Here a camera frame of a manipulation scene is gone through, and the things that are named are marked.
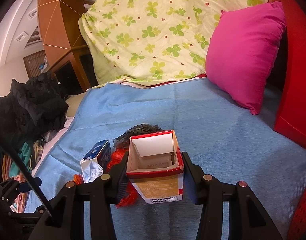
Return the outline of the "blue bed blanket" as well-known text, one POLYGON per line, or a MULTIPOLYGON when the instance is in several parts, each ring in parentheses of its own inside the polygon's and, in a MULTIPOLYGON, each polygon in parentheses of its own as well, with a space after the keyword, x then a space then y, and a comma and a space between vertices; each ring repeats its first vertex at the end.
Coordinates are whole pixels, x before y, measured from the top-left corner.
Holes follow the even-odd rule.
POLYGON ((80 172, 96 142, 139 124, 158 125, 175 131, 180 149, 205 173, 225 183, 246 181, 285 237, 306 187, 306 150, 272 129, 279 102, 267 89, 261 113, 252 115, 205 78, 148 89, 109 83, 85 94, 36 176, 51 199, 80 172))

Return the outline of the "clover print quilt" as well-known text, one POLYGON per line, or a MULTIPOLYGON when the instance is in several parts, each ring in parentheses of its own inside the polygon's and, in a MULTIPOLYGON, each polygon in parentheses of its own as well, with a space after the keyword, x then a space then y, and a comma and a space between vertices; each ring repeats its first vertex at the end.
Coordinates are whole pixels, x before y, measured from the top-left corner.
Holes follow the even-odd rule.
POLYGON ((220 15, 268 0, 96 0, 79 19, 100 86, 143 86, 204 74, 220 15))

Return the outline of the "teal garment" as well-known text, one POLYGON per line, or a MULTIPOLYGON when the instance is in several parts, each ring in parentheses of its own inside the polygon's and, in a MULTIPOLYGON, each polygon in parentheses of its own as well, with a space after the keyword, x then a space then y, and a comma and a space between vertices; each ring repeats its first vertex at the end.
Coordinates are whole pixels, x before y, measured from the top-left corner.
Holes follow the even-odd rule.
MULTIPOLYGON (((20 157, 21 161, 24 163, 25 167, 30 171, 30 161, 32 156, 32 146, 33 143, 31 141, 25 142, 22 145, 21 150, 18 152, 18 156, 20 157)), ((17 166, 15 162, 11 163, 9 169, 9 177, 15 177, 20 173, 20 168, 17 166)))

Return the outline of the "blue and white carton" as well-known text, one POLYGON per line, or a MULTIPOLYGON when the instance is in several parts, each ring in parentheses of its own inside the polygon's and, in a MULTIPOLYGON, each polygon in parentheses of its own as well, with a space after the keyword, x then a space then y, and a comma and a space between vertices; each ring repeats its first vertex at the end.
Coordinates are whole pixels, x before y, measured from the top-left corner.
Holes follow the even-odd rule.
POLYGON ((97 142, 80 160, 83 182, 91 183, 103 175, 110 160, 110 141, 102 140, 97 142))

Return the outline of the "red plastic mesh basket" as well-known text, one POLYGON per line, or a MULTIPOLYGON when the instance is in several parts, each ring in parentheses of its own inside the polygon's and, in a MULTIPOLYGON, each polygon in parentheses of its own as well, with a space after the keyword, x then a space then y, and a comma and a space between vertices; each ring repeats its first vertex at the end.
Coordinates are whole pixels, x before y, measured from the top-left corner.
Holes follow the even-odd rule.
POLYGON ((306 239, 306 189, 295 209, 287 239, 306 239))

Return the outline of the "red Nilrich paper bag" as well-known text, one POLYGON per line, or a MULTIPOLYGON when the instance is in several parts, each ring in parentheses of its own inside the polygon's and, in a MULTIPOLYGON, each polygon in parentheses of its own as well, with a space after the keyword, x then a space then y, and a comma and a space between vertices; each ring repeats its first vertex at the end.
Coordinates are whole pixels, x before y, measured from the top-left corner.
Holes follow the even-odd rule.
POLYGON ((287 23, 287 71, 274 130, 306 149, 306 13, 281 0, 287 23))

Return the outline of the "red and white carton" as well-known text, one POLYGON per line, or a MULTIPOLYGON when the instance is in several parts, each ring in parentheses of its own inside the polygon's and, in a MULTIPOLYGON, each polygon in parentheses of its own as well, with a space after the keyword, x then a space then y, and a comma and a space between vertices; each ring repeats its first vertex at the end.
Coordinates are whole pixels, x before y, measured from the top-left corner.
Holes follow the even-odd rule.
POLYGON ((148 204, 181 201, 184 162, 174 130, 131 137, 126 176, 148 204))

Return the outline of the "brown wooden pillar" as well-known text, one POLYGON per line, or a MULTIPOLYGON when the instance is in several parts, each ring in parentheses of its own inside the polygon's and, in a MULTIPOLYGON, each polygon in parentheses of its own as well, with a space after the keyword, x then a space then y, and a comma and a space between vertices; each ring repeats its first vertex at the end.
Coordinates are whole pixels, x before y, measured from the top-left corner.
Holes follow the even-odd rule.
POLYGON ((86 11, 82 0, 37 0, 38 27, 49 63, 47 71, 70 95, 97 84, 90 50, 78 20, 86 11))

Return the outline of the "red ribbon bow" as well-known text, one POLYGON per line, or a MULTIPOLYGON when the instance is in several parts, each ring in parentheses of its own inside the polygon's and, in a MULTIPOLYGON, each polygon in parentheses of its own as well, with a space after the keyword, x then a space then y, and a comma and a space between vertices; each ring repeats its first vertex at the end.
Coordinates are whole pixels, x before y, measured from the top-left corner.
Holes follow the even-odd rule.
POLYGON ((83 200, 89 201, 91 195, 103 190, 105 200, 118 208, 135 204, 138 194, 126 176, 128 153, 126 149, 117 148, 111 154, 111 160, 103 175, 91 183, 77 185, 83 200))

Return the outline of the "black plastic bag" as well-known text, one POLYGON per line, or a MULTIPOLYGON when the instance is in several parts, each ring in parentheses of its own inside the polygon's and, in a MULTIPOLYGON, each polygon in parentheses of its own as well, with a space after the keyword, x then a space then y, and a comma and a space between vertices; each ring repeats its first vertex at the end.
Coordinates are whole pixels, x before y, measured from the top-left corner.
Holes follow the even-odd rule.
POLYGON ((150 124, 140 124, 133 126, 132 128, 128 129, 125 133, 118 136, 117 138, 114 138, 113 140, 113 147, 114 148, 122 148, 122 149, 128 149, 129 148, 129 140, 132 136, 138 136, 138 135, 146 135, 156 132, 162 132, 163 129, 161 129, 158 125, 150 125, 150 124))

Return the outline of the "magenta pillow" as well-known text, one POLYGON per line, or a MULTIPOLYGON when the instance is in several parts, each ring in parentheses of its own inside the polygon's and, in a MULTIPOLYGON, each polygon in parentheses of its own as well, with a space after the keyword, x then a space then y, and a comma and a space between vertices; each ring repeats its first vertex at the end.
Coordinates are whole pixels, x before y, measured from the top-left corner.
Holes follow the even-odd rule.
POLYGON ((282 3, 272 2, 223 12, 212 34, 206 75, 252 115, 261 111, 285 29, 282 3))

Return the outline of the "black clothes pile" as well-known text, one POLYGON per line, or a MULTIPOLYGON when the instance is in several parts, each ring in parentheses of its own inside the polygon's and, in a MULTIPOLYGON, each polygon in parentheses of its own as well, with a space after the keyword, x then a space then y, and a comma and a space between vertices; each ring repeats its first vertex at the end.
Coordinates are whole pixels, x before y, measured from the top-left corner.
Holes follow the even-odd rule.
POLYGON ((25 142, 35 141, 66 122, 67 94, 50 73, 26 83, 12 80, 7 96, 0 96, 0 135, 19 151, 25 142))

